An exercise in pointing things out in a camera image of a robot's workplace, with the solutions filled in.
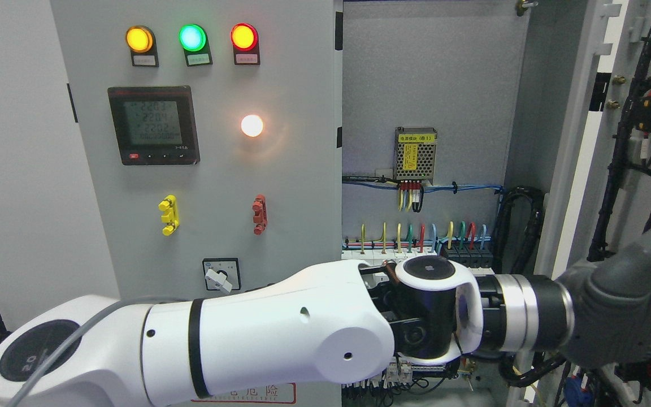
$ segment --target green indicator light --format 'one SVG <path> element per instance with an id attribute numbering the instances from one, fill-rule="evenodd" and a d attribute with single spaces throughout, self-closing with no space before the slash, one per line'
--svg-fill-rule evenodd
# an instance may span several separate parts
<path id="1" fill-rule="evenodd" d="M 207 42 L 207 36 L 201 26 L 197 24 L 183 25 L 180 28 L 180 43 L 190 52 L 201 50 Z"/>

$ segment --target white wall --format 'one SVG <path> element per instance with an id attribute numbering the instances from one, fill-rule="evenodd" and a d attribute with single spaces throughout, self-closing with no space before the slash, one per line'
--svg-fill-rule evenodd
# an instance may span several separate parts
<path id="1" fill-rule="evenodd" d="M 118 296 L 47 0 L 0 1 L 0 310 Z"/>

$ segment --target glowing light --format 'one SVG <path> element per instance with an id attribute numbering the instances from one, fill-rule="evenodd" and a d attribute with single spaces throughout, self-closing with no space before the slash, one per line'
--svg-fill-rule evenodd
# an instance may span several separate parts
<path id="1" fill-rule="evenodd" d="M 252 25 L 240 23 L 230 31 L 230 39 L 240 51 L 250 51 L 258 44 L 258 31 Z"/>
<path id="2" fill-rule="evenodd" d="M 142 54 L 142 52 L 150 51 L 152 45 L 155 44 L 152 31 L 141 25 L 130 27 L 129 30 L 127 30 L 127 34 L 125 34 L 124 39 L 127 41 L 127 46 L 129 46 L 132 51 L 140 54 Z"/>
<path id="3" fill-rule="evenodd" d="M 202 27 L 197 24 L 183 25 L 180 28 L 180 43 L 190 52 L 197 52 L 205 47 L 207 36 Z"/>
<path id="4" fill-rule="evenodd" d="M 263 119 L 258 114 L 248 114 L 240 122 L 240 129 L 248 137 L 258 137 L 263 132 Z"/>

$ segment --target robotic arm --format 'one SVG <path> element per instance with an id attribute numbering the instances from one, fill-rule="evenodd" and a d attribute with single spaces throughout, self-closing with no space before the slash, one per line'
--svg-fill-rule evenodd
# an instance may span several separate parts
<path id="1" fill-rule="evenodd" d="M 363 276 L 388 281 L 367 289 Z M 0 405 L 114 300 L 86 296 L 0 345 Z M 584 367 L 651 355 L 651 230 L 596 268 L 474 276 L 441 257 L 315 265 L 250 293 L 125 306 L 67 349 L 22 406 L 169 405 L 282 382 L 356 382 L 393 353 L 441 364 L 475 350 L 555 350 Z"/>

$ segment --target yellow terminal block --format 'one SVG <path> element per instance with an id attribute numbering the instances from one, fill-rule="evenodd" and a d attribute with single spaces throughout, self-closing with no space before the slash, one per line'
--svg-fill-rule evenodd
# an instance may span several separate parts
<path id="1" fill-rule="evenodd" d="M 162 215 L 160 221 L 165 224 L 162 228 L 162 234 L 170 236 L 177 230 L 180 225 L 180 216 L 177 210 L 177 198 L 174 195 L 165 196 L 165 199 L 157 206 Z"/>

